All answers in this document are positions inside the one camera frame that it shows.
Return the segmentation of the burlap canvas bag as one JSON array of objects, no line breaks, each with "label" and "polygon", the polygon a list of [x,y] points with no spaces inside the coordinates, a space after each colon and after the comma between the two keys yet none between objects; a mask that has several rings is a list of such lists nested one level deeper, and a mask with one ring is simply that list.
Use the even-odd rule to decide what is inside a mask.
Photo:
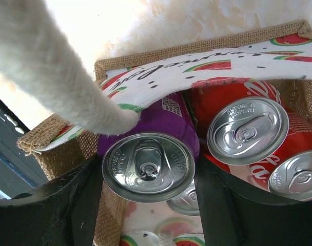
[{"label": "burlap canvas bag", "polygon": [[157,99],[193,85],[219,82],[221,72],[193,72],[184,67],[233,59],[229,81],[241,78],[300,80],[285,98],[312,122],[312,64],[290,64],[285,50],[293,35],[310,40],[297,44],[312,57],[312,29],[299,20],[227,37],[152,52],[99,60],[92,79],[58,29],[43,1],[0,1],[0,73],[35,97],[53,115],[19,141],[37,151],[36,160],[48,178],[69,170],[62,150],[79,142],[90,144],[93,133],[123,133],[138,122],[138,114]]}]

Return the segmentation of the orange-red soda can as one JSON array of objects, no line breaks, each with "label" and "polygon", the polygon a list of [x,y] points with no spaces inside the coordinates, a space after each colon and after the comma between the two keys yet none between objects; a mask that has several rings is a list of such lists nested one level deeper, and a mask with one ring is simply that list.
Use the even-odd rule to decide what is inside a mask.
[{"label": "orange-red soda can", "polygon": [[[196,167],[195,167],[195,174],[197,173],[198,164],[200,159],[204,157],[212,164],[215,164],[220,169],[231,173],[230,167],[227,164],[219,162],[210,154],[200,154],[200,157],[197,159]],[[166,201],[167,205],[175,212],[186,215],[186,216],[199,216],[199,205],[198,205],[198,197],[196,191],[196,185],[194,178],[192,179],[191,184],[186,188],[182,193],[177,195],[176,197]]]}]

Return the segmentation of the red cola can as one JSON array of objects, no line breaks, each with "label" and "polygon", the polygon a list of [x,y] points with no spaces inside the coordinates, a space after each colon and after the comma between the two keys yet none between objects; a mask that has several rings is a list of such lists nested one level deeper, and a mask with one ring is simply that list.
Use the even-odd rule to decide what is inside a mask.
[{"label": "red cola can", "polygon": [[198,135],[211,155],[227,165],[264,160],[287,137],[283,99],[266,81],[193,88],[188,99]]},{"label": "red cola can", "polygon": [[287,108],[289,131],[282,145],[249,165],[253,179],[267,191],[289,199],[312,200],[312,124]]}]

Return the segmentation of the purple soda can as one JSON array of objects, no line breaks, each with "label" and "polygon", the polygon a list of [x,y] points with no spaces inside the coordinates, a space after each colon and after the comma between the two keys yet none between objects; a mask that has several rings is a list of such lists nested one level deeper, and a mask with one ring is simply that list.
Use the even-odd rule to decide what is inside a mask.
[{"label": "purple soda can", "polygon": [[106,185],[140,203],[166,201],[192,183],[200,144],[182,93],[163,97],[141,113],[138,124],[119,136],[100,135]]}]

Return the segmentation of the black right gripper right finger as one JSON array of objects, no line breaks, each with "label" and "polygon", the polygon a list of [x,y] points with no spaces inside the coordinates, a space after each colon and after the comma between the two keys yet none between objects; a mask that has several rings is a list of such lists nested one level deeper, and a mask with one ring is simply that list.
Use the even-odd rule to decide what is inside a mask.
[{"label": "black right gripper right finger", "polygon": [[261,190],[204,156],[194,181],[206,245],[312,245],[312,201]]}]

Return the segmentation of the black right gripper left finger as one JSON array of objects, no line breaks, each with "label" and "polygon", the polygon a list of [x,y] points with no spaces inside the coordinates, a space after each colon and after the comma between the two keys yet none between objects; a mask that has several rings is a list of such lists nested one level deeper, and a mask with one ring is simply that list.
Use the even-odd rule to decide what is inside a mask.
[{"label": "black right gripper left finger", "polygon": [[94,154],[66,174],[0,200],[0,245],[92,245],[103,177]]}]

